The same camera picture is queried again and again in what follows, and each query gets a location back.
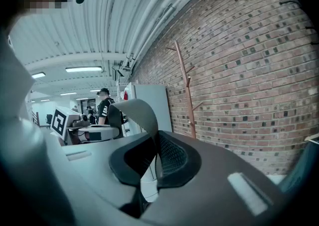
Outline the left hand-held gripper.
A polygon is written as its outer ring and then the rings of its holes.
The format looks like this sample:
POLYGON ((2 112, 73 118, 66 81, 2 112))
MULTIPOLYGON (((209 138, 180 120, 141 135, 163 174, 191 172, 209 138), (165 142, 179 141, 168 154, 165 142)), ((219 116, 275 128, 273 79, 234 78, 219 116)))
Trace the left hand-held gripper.
POLYGON ((86 139, 90 142, 108 141, 117 138, 119 129, 109 125, 90 125, 85 114, 69 108, 56 106, 52 117, 51 130, 64 145, 79 144, 78 130, 86 128, 86 139))

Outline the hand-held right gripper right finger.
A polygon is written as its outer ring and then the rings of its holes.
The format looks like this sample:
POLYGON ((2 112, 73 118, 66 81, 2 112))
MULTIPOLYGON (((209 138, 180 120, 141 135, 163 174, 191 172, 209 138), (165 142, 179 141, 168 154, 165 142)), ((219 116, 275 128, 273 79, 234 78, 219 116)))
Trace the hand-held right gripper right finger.
POLYGON ((233 152, 167 131, 160 136, 193 148, 201 158, 185 185, 160 189, 141 220, 157 226, 275 225, 290 196, 233 152))

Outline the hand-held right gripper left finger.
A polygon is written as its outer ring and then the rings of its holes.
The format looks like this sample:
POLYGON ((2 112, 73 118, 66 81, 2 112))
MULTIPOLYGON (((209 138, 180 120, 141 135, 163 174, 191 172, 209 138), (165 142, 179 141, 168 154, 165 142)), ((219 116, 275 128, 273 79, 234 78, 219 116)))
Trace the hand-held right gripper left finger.
POLYGON ((50 226, 154 226, 155 222, 124 211, 138 189, 122 184, 109 165, 114 151, 145 136, 61 146, 57 136, 44 134, 57 191, 48 192, 45 221, 50 226))

